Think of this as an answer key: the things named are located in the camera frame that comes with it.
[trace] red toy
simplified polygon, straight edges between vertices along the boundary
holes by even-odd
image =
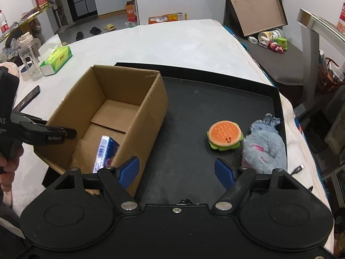
[[[277,53],[284,53],[284,49],[276,43],[270,42],[268,44],[268,47],[270,48],[271,51],[274,51]]]

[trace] blue toothpaste box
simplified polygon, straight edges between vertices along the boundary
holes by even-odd
[[[99,142],[96,160],[94,161],[93,173],[97,173],[99,169],[111,165],[119,146],[120,145],[111,137],[102,136]]]

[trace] gray stuffed animal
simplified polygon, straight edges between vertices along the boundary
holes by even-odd
[[[280,119],[271,114],[251,124],[251,133],[243,141],[242,166],[263,174],[277,168],[287,170],[285,145],[275,128],[279,124]]]

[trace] blue gripper pad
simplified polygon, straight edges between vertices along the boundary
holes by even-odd
[[[215,174],[226,190],[235,184],[237,169],[231,169],[225,161],[216,159]]]
[[[127,189],[139,173],[140,162],[137,157],[130,158],[116,169],[118,182]]]

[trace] slipper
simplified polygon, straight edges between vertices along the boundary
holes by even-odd
[[[104,29],[107,31],[113,31],[116,29],[116,27],[112,25],[111,23],[109,23],[106,27],[104,27]]]
[[[101,31],[101,29],[99,29],[99,28],[97,28],[97,27],[92,27],[92,29],[90,30],[90,33],[92,34],[92,35],[98,35],[98,34],[100,34],[102,31]]]
[[[82,40],[82,39],[84,39],[84,34],[83,34],[83,32],[78,32],[77,33],[77,36],[75,37],[75,40],[76,41],[80,41],[80,40]]]

